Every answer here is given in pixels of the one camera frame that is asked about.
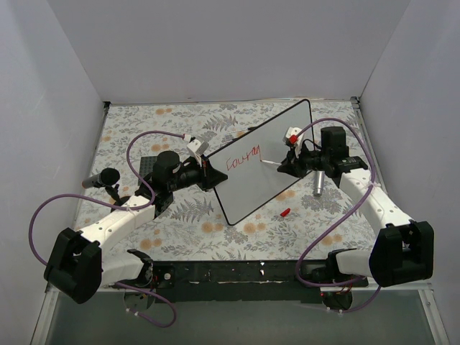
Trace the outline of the red marker cap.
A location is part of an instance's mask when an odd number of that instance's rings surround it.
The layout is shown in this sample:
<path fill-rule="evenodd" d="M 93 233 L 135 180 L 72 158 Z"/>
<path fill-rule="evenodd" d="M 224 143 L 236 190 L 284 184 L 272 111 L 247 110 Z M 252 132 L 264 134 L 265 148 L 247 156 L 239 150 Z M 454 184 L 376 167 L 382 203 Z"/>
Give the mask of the red marker cap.
<path fill-rule="evenodd" d="M 287 208 L 287 209 L 285 209 L 280 215 L 281 215 L 282 217 L 285 217 L 285 216 L 287 216 L 289 213 L 290 213 L 290 209 Z"/>

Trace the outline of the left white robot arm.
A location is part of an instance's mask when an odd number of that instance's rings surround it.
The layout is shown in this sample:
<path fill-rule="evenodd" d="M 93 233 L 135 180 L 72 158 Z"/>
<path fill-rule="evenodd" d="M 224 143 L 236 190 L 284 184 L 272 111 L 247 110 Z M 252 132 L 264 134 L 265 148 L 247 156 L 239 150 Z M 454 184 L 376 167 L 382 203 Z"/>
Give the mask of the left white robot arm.
<path fill-rule="evenodd" d="M 123 198 L 121 209 L 90 226 L 62 230 L 52 248 L 44 278 L 81 304 L 104 285 L 118 282 L 136 288 L 154 285 L 154 262 L 145 253 L 129 249 L 109 258 L 107 254 L 135 229 L 156 219 L 172 203 L 177 190 L 196 185 L 203 191 L 227 180 L 207 157 L 181 162 L 177 153 L 165 151 L 155 158 L 134 195 Z"/>

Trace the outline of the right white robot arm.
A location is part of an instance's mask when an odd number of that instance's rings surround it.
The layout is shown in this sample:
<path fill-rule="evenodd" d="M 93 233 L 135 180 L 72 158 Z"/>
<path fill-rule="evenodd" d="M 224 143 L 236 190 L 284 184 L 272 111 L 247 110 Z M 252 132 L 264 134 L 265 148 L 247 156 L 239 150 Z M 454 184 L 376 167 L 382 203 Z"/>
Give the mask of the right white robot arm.
<path fill-rule="evenodd" d="M 290 127 L 284 138 L 289 151 L 277 168 L 296 178 L 322 172 L 352 199 L 376 234 L 371 250 L 338 249 L 324 266 L 304 274 L 296 264 L 298 279 L 309 286 L 341 286 L 371 277 L 381 287 L 427 280 L 433 275 L 434 230 L 426 221 L 407 215 L 375 182 L 375 175 L 360 157 L 352 157 L 341 126 L 321 129 L 321 145 L 308 149 L 303 131 Z"/>

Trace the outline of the white marker pen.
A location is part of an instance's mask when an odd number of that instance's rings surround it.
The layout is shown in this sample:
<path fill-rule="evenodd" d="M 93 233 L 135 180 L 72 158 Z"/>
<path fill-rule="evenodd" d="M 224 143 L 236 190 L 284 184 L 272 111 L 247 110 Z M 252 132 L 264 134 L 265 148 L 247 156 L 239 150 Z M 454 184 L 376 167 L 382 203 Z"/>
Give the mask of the white marker pen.
<path fill-rule="evenodd" d="M 271 160 L 260 160 L 260 162 L 262 162 L 264 164 L 268 164 L 268 165 L 281 166 L 281 163 L 274 162 L 274 161 L 271 161 Z"/>

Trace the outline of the white board with black frame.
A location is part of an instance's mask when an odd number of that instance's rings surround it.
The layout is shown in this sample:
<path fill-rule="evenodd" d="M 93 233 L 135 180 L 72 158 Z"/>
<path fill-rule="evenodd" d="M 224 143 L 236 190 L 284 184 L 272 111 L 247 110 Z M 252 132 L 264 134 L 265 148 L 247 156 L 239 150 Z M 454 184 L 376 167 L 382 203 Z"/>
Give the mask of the white board with black frame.
<path fill-rule="evenodd" d="M 208 156 L 211 166 L 228 176 L 214 188 L 227 224 L 239 223 L 298 182 L 266 161 L 282 162 L 289 150 L 283 142 L 287 130 L 312 121 L 311 103 L 304 99 Z"/>

